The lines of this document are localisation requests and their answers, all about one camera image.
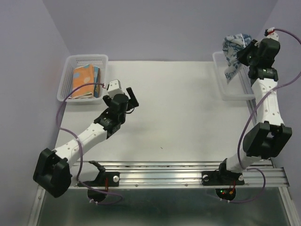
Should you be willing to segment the white blue patterned towel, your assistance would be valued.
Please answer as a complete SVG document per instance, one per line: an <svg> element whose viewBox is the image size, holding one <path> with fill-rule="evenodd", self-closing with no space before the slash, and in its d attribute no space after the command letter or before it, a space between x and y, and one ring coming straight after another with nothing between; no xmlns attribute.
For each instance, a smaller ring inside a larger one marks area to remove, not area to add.
<svg viewBox="0 0 301 226"><path fill-rule="evenodd" d="M229 84L237 75L242 64L238 61L237 53L243 50L252 41L249 34L239 33L236 35L226 36L222 43L222 51L226 58L228 68L225 69L224 75Z"/></svg>

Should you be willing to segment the brown orange towel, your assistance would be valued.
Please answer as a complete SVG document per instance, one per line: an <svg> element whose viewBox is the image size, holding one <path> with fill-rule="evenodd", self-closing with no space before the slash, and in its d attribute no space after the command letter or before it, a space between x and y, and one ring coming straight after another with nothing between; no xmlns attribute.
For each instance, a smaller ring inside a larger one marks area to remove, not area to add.
<svg viewBox="0 0 301 226"><path fill-rule="evenodd" d="M102 88L102 85L101 85L101 78L102 78L102 71L101 71L101 69L100 68L98 68L98 74L97 74L97 82L99 83L98 85L97 85L97 93L98 93L98 97L100 97L101 96L101 88Z"/></svg>

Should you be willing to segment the light blue spotted towel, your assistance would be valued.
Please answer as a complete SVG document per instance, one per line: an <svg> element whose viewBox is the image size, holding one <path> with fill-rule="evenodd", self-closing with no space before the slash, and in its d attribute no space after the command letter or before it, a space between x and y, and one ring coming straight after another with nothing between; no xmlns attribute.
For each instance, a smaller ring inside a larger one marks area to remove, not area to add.
<svg viewBox="0 0 301 226"><path fill-rule="evenodd" d="M97 66L93 66L94 69L94 83L99 82L100 68Z"/></svg>

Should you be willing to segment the orange pink patterned towel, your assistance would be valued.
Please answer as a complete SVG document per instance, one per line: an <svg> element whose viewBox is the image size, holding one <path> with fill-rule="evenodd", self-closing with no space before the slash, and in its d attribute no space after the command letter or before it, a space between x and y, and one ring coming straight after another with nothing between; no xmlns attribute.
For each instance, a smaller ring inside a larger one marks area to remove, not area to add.
<svg viewBox="0 0 301 226"><path fill-rule="evenodd" d="M77 87L87 84L94 83L94 69L92 64L77 67L73 71L72 77L72 91ZM94 96L94 85L87 85L74 91L70 96L71 99L83 99L93 98Z"/></svg>

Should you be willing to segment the blue yellow tiger towel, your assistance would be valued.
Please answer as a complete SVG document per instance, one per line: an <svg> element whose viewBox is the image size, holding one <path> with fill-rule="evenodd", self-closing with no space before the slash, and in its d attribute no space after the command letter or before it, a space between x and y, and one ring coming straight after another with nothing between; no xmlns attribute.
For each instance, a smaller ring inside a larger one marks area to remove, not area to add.
<svg viewBox="0 0 301 226"><path fill-rule="evenodd" d="M96 83L95 87L94 87L94 97L98 98L99 97L99 93L100 93L100 84Z"/></svg>

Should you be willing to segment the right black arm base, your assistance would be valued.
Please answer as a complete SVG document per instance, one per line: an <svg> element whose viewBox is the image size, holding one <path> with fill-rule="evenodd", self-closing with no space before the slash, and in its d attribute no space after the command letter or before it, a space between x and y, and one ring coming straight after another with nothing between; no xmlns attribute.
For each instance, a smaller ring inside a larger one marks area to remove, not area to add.
<svg viewBox="0 0 301 226"><path fill-rule="evenodd" d="M234 173L226 169L224 160L216 170L202 171L201 184L204 186L242 186L245 184L242 173Z"/></svg>

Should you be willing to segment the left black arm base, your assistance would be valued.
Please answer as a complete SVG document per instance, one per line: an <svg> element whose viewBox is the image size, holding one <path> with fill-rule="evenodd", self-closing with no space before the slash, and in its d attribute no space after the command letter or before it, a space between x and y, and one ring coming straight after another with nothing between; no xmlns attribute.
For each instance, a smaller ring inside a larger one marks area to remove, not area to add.
<svg viewBox="0 0 301 226"><path fill-rule="evenodd" d="M80 181L90 187L118 187L120 172L109 171L97 161L87 162L89 168Z"/></svg>

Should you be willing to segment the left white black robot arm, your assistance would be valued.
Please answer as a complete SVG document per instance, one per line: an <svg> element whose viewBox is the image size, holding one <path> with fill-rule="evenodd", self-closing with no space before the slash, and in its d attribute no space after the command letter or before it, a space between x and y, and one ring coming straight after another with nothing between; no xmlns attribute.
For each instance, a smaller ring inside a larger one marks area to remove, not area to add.
<svg viewBox="0 0 301 226"><path fill-rule="evenodd" d="M82 160L95 145L107 140L116 133L126 121L126 115L137 108L139 103L131 87L123 91L110 91L103 97L108 106L99 117L81 134L66 144L50 150L44 149L38 158L33 180L57 198L63 195L71 185L71 168Z"/></svg>

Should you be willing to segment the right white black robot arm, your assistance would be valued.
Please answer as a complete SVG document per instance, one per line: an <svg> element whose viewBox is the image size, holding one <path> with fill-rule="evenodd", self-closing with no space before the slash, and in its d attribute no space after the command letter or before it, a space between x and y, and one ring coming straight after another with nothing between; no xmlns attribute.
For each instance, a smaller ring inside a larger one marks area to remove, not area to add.
<svg viewBox="0 0 301 226"><path fill-rule="evenodd" d="M292 129L285 126L278 107L278 74L272 65L279 51L279 41L264 38L259 44L253 40L238 52L239 62L249 67L256 125L240 139L238 152L220 164L216 178L222 184L239 178L253 163L278 156L292 136Z"/></svg>

